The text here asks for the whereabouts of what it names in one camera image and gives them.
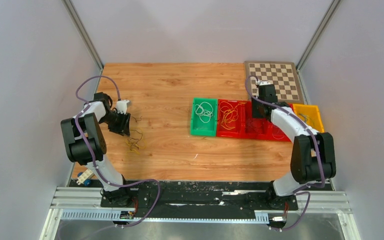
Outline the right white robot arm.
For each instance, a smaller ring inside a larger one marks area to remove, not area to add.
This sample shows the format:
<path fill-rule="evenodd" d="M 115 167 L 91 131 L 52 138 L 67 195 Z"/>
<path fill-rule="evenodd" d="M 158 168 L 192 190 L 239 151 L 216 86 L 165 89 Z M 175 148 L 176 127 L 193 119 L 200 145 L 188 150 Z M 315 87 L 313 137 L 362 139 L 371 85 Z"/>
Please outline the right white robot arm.
<path fill-rule="evenodd" d="M 255 85 L 258 95 L 251 96 L 252 116 L 266 119 L 292 142 L 290 171 L 274 180 L 272 191 L 265 195 L 266 204 L 278 209 L 286 196 L 311 186 L 322 188 L 326 179 L 336 176 L 334 138 L 309 126 L 286 102 L 279 101 L 272 83 L 258 80 Z"/>

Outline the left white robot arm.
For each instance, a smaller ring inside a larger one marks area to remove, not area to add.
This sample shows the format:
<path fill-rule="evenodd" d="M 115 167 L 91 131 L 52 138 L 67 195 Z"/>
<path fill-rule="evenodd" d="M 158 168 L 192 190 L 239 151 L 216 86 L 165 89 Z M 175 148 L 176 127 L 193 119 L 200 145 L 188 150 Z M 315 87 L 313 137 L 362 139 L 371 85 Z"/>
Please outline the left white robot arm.
<path fill-rule="evenodd" d="M 83 109 L 71 118 L 61 121 L 61 131 L 68 159 L 87 167 L 97 176 L 105 192 L 114 192 L 113 200 L 120 207 L 127 207 L 133 201 L 133 193 L 124 185 L 124 177 L 115 170 L 107 156 L 107 144 L 100 124 L 107 124 L 108 130 L 129 137 L 131 114 L 130 100 L 113 102 L 103 92 L 86 102 Z"/>

